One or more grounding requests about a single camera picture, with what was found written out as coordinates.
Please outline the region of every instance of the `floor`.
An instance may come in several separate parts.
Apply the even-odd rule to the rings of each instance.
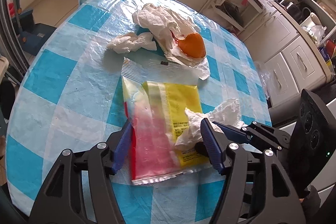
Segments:
[[[35,23],[59,27],[78,8],[78,0],[41,0],[32,8]],[[35,56],[27,52],[25,55],[31,64]],[[0,137],[0,157],[4,147],[5,139]],[[0,186],[6,182],[5,157],[3,157],[0,160]]]

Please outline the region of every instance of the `white tissue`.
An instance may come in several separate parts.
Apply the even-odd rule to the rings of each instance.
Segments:
[[[148,28],[162,48],[166,58],[180,65],[195,67],[201,71],[200,78],[210,76],[209,63],[206,57],[192,58],[184,54],[175,43],[171,31],[177,39],[182,39],[188,34],[198,32],[199,27],[190,19],[185,19],[174,11],[162,6],[145,4],[142,10],[133,15],[133,22],[142,28]]]
[[[212,128],[215,131],[223,131],[212,122],[216,121],[224,125],[231,125],[241,129],[247,126],[241,119],[239,99],[230,98],[227,101],[218,105],[213,111],[206,114],[192,112],[185,108],[185,115],[188,117],[189,128],[185,129],[183,133],[177,138],[175,148],[181,151],[186,151],[195,146],[197,142],[202,141],[201,135],[201,121],[208,118],[211,122]]]
[[[113,38],[106,48],[113,49],[116,53],[135,52],[141,47],[156,51],[156,44],[152,39],[153,35],[150,32],[144,32],[138,36],[134,32],[129,32]]]

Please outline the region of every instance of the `yellow and pink package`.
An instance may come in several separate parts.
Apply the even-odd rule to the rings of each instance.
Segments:
[[[136,185],[163,181],[196,172],[208,159],[194,149],[175,150],[188,128],[185,108],[201,112],[197,90],[199,71],[152,61],[143,68],[125,58],[122,68],[127,116],[134,128],[131,178]]]

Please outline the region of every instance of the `blue and white tablecloth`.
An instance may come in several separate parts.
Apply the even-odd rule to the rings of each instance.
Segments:
[[[239,98],[242,120],[271,125],[268,108],[250,54],[244,44],[218,24],[175,0],[87,0],[49,38],[20,87],[8,126],[6,171],[13,203],[29,215],[54,161],[65,148],[88,150],[120,130],[126,120],[121,67],[124,56],[135,62],[165,60],[139,49],[129,54],[106,51],[108,41],[139,28],[132,14],[145,3],[166,6],[191,17],[201,28],[211,77],[199,81],[203,112],[228,98]],[[133,186],[128,160],[111,177],[127,224],[208,223],[224,177],[213,168],[150,186]],[[95,219],[88,175],[83,172],[88,217]]]

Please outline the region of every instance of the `silver screw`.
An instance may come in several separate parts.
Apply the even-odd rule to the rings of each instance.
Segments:
[[[271,156],[273,156],[273,151],[272,151],[272,150],[269,150],[269,149],[267,149],[267,150],[265,150],[265,154],[266,154],[266,156],[269,156],[269,157],[271,157]]]
[[[97,144],[97,148],[98,149],[104,149],[106,147],[106,143],[99,143],[99,144]]]
[[[69,156],[70,153],[71,153],[71,150],[70,150],[70,149],[65,149],[65,150],[62,151],[62,155],[63,155],[63,156]]]
[[[236,143],[230,143],[229,144],[229,147],[232,149],[232,150],[237,150],[239,148],[239,145],[237,145]]]

